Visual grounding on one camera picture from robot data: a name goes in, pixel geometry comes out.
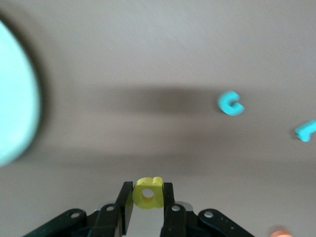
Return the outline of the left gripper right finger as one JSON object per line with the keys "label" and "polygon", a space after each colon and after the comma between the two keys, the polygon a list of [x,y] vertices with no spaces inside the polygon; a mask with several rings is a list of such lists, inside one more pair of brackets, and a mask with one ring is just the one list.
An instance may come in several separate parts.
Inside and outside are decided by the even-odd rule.
{"label": "left gripper right finger", "polygon": [[160,237],[186,237],[186,210],[176,204],[173,184],[163,184],[164,221]]}

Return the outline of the yellow foam letter d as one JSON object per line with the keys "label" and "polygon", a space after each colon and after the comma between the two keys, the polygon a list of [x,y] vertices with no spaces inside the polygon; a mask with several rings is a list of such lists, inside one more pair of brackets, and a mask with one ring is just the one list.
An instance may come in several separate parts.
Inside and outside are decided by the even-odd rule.
{"label": "yellow foam letter d", "polygon": [[[150,197],[144,195],[144,190],[152,192]],[[139,179],[132,193],[133,202],[141,209],[162,208],[163,201],[163,179],[161,177],[144,177]]]}

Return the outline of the green plate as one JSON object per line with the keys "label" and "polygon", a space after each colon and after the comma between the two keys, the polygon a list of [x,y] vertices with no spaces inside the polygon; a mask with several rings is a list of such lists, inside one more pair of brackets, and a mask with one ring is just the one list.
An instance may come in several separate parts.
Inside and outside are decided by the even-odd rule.
{"label": "green plate", "polygon": [[0,20],[0,167],[18,159],[40,124],[41,89],[31,58]]}

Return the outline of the orange foam letter e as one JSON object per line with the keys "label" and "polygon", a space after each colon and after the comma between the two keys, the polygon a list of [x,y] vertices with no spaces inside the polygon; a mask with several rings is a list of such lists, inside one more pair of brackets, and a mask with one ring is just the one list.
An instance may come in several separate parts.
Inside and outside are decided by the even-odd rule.
{"label": "orange foam letter e", "polygon": [[293,237],[293,235],[285,226],[272,226],[269,237]]}

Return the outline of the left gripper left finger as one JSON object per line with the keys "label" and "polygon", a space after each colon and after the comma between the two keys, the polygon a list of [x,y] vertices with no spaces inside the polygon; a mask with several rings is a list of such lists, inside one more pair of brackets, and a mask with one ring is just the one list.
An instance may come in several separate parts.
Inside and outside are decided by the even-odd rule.
{"label": "left gripper left finger", "polygon": [[91,229],[91,237],[123,237],[127,233],[134,202],[133,183],[124,182],[115,202],[104,205]]}

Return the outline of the teal foam letter r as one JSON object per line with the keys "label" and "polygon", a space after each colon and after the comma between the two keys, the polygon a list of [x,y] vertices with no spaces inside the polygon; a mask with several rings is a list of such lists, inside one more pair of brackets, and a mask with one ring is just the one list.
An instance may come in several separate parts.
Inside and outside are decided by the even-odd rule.
{"label": "teal foam letter r", "polygon": [[316,119],[310,120],[294,129],[298,139],[303,142],[309,142],[314,133],[316,133]]}

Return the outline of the teal foam letter c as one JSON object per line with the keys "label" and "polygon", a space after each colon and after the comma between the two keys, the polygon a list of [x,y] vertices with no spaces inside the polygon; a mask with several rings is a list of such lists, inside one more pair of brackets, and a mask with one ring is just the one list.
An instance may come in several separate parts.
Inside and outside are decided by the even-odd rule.
{"label": "teal foam letter c", "polygon": [[242,114],[245,107],[239,102],[240,96],[235,91],[226,91],[217,99],[219,109],[229,116]]}

